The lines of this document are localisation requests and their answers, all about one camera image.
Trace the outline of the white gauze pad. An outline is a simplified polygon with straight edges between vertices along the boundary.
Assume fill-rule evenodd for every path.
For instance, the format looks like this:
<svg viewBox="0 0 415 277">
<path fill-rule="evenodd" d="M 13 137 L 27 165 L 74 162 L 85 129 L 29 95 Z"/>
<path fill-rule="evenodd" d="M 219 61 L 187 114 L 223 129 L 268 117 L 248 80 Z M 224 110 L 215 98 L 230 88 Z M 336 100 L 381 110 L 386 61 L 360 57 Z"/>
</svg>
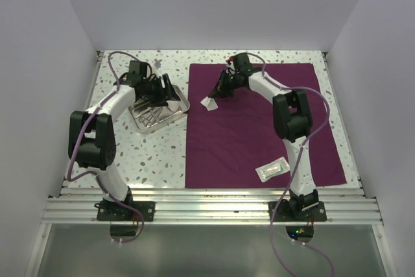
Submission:
<svg viewBox="0 0 415 277">
<path fill-rule="evenodd" d="M 205 97 L 205 98 L 203 98 L 203 99 L 200 101 L 200 104 L 201 104 L 203 107 L 205 107 L 206 109 L 208 109 L 208 108 L 209 108 L 209 105 L 210 105 L 210 102 L 211 102 L 211 98 L 210 98 L 210 97 Z"/>
<path fill-rule="evenodd" d="M 168 101 L 168 109 L 170 113 L 175 114 L 176 112 L 181 111 L 181 102 L 180 101 Z"/>
<path fill-rule="evenodd" d="M 209 99 L 208 102 L 206 103 L 207 111 L 213 111 L 213 110 L 216 110 L 217 108 L 218 108 L 218 105 L 214 99 Z"/>
</svg>

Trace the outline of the steel hemostat forceps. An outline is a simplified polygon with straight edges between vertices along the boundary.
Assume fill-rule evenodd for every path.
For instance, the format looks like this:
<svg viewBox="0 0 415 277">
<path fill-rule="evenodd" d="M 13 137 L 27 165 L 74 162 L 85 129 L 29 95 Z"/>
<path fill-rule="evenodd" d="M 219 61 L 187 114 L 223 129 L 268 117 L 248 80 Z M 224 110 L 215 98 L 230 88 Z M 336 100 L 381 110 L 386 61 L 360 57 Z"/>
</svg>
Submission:
<svg viewBox="0 0 415 277">
<path fill-rule="evenodd" d="M 162 110 L 153 110 L 149 114 L 145 114 L 136 119 L 138 128 L 148 129 L 152 126 L 156 126 L 164 122 L 165 117 L 162 114 Z"/>
</svg>

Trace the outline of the stainless steel tray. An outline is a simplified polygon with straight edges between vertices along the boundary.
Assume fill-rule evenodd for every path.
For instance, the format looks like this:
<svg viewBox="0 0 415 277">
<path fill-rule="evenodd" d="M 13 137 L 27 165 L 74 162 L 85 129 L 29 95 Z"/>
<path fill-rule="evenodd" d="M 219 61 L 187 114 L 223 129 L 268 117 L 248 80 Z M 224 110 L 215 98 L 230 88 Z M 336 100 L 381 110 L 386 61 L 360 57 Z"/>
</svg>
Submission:
<svg viewBox="0 0 415 277">
<path fill-rule="evenodd" d="M 142 134 L 154 132 L 184 117 L 189 111 L 190 102 L 176 84 L 172 86 L 180 101 L 168 101 L 168 105 L 163 107 L 150 107 L 149 102 L 139 100 L 128 107 L 138 132 Z"/>
</svg>

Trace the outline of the steel surgical scissors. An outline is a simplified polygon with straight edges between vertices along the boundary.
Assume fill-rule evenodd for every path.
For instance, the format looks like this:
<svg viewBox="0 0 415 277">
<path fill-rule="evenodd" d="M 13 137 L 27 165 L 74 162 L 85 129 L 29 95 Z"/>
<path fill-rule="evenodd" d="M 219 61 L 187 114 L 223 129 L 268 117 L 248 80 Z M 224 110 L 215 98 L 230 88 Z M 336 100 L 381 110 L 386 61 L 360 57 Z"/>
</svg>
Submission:
<svg viewBox="0 0 415 277">
<path fill-rule="evenodd" d="M 164 107 L 147 108 L 140 113 L 138 117 L 139 123 L 146 128 L 154 126 L 167 118 L 167 113 Z"/>
</svg>

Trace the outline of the steel scalpel handle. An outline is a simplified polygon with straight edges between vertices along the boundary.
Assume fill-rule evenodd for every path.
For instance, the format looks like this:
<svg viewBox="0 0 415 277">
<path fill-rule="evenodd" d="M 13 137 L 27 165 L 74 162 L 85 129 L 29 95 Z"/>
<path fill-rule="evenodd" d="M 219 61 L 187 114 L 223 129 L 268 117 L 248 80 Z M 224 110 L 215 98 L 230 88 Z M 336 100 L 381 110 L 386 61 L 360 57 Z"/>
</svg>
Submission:
<svg viewBox="0 0 415 277">
<path fill-rule="evenodd" d="M 129 107 L 130 111 L 135 112 L 136 114 L 140 114 L 148 108 L 152 108 L 151 103 L 148 101 L 137 101 Z"/>
</svg>

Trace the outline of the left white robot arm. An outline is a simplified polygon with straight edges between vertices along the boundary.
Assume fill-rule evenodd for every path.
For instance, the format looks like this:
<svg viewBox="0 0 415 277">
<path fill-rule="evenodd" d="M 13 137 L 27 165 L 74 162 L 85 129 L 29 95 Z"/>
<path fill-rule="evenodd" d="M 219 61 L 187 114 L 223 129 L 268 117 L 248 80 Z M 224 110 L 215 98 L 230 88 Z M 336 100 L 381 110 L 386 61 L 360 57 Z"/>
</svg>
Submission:
<svg viewBox="0 0 415 277">
<path fill-rule="evenodd" d="M 180 101 L 180 97 L 167 74 L 157 75 L 150 64 L 132 60 L 127 72 L 115 76 L 109 94 L 86 111 L 74 111 L 69 121 L 67 180 L 75 182 L 86 175 L 94 176 L 103 200 L 113 202 L 112 213 L 123 221 L 133 216 L 135 205 L 128 200 L 130 188 L 114 164 L 113 124 L 139 100 L 148 101 L 151 108 L 163 108 Z"/>
</svg>

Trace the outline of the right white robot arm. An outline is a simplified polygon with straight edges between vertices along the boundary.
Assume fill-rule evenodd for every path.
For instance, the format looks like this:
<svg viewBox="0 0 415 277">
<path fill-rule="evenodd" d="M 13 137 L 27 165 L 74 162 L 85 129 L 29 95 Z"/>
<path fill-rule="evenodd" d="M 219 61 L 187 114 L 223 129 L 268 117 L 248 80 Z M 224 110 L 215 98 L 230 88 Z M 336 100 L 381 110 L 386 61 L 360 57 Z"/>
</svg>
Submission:
<svg viewBox="0 0 415 277">
<path fill-rule="evenodd" d="M 289 199 L 280 198 L 274 204 L 270 221 L 304 221 L 319 204 L 309 157 L 313 119 L 307 94 L 304 89 L 288 87 L 273 79 L 265 71 L 266 64 L 255 67 L 250 62 L 251 56 L 239 53 L 229 57 L 208 98 L 232 97 L 237 88 L 247 88 L 272 104 L 274 130 L 286 148 L 291 172 L 284 191 Z"/>
</svg>

